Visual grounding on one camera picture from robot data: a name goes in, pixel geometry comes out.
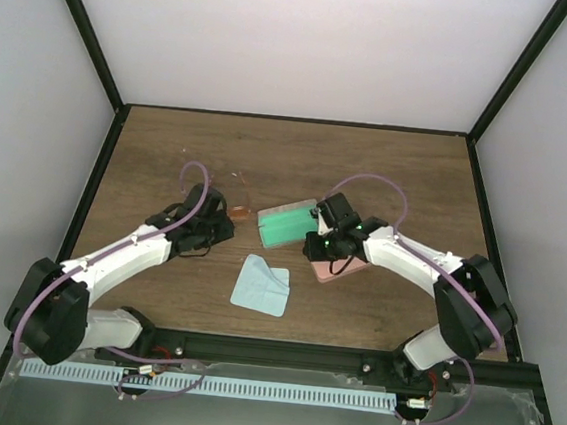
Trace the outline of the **blue cleaning cloth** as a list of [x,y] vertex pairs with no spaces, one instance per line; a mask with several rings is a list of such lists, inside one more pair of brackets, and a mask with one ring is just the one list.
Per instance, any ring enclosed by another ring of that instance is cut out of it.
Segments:
[[290,276],[288,269],[272,268],[261,256],[248,255],[230,302],[237,307],[280,318],[290,295]]

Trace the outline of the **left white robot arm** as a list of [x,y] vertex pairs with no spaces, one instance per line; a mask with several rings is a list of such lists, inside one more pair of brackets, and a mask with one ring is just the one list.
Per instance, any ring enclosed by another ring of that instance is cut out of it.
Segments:
[[143,271],[176,257],[202,257],[233,238],[227,210],[221,192],[197,184],[183,202],[118,242],[74,260],[34,262],[4,317],[13,346],[25,346],[47,365],[86,349],[145,362],[154,352],[154,323],[131,306],[102,310],[95,302]]

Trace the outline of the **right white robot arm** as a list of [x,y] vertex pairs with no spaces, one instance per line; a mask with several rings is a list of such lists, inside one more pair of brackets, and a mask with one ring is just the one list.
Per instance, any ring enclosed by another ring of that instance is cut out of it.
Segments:
[[393,353],[394,378],[415,388],[436,365],[505,346],[504,338],[518,316],[497,271],[488,258],[461,258],[406,237],[387,221],[360,218],[342,193],[311,208],[317,228],[305,235],[303,253],[326,262],[333,275],[358,260],[389,270],[426,292],[437,322],[404,341]]

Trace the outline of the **grey glasses case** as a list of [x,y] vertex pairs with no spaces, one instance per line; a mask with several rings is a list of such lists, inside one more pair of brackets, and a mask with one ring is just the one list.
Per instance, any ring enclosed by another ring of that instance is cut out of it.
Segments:
[[317,231],[312,216],[316,198],[288,203],[257,212],[257,226],[262,247],[273,249],[305,240],[309,232]]

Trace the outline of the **pink glasses case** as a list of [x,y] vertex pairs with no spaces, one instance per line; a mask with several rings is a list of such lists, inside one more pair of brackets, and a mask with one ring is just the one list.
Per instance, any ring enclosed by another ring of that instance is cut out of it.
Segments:
[[369,264],[355,258],[349,262],[348,266],[345,266],[345,264],[346,260],[338,260],[335,262],[318,261],[312,262],[311,268],[315,278],[320,283],[325,284],[369,267]]

